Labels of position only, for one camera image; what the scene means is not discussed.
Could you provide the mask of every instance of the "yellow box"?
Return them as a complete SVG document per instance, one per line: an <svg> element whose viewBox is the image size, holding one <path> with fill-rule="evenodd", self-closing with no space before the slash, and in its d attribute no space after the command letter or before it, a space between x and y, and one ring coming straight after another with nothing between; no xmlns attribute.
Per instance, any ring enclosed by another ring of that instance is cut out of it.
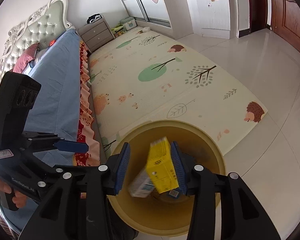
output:
<svg viewBox="0 0 300 240"><path fill-rule="evenodd" d="M179 187L166 137L150 144L146 172L159 193Z"/></svg>

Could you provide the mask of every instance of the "blue bedsheet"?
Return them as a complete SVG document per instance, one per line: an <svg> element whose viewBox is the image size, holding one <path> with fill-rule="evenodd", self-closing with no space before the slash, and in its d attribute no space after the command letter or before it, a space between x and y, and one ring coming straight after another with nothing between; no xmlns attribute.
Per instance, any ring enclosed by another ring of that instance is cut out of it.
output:
<svg viewBox="0 0 300 240"><path fill-rule="evenodd" d="M77 140L80 108L79 41L75 30L66 31L29 74L42 87L28 114L25 130L57 133L66 140ZM73 154L52 150L35 155L53 166L72 165ZM0 209L10 226L20 232L36 208L37 204L28 199L26 206L16 212Z"/></svg>

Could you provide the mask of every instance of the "yellow bucket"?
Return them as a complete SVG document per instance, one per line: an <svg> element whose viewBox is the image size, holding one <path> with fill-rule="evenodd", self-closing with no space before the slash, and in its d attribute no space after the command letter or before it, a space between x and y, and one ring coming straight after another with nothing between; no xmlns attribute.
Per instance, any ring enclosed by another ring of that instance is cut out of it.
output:
<svg viewBox="0 0 300 240"><path fill-rule="evenodd" d="M220 150L203 131L188 123L164 120L143 124L130 131L116 147L120 153L123 143L131 147L129 166L122 190L117 196L109 196L119 217L132 228L155 236L181 236L188 232L194 197L180 196L174 200L166 193L151 193L147 198L131 197L128 186L146 165L150 143L166 136L176 141L182 152L193 156L197 163L218 174L226 174ZM216 194L216 206L220 202Z"/></svg>

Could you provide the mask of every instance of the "black baseboard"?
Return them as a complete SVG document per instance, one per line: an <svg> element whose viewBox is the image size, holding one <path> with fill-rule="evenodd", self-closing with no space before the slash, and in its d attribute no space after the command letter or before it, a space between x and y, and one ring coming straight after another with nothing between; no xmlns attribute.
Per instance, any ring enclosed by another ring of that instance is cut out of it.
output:
<svg viewBox="0 0 300 240"><path fill-rule="evenodd" d="M251 33L250 29L239 31L239 38L249 35Z"/></svg>

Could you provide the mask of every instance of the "tufted headboard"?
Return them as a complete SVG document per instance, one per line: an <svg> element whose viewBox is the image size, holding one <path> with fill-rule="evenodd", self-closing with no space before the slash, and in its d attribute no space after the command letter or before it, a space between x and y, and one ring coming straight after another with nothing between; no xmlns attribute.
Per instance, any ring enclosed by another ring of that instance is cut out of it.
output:
<svg viewBox="0 0 300 240"><path fill-rule="evenodd" d="M0 60L0 82L30 45L39 42L40 49L45 49L67 29L74 28L66 20L67 9L68 0L51 0L8 32Z"/></svg>

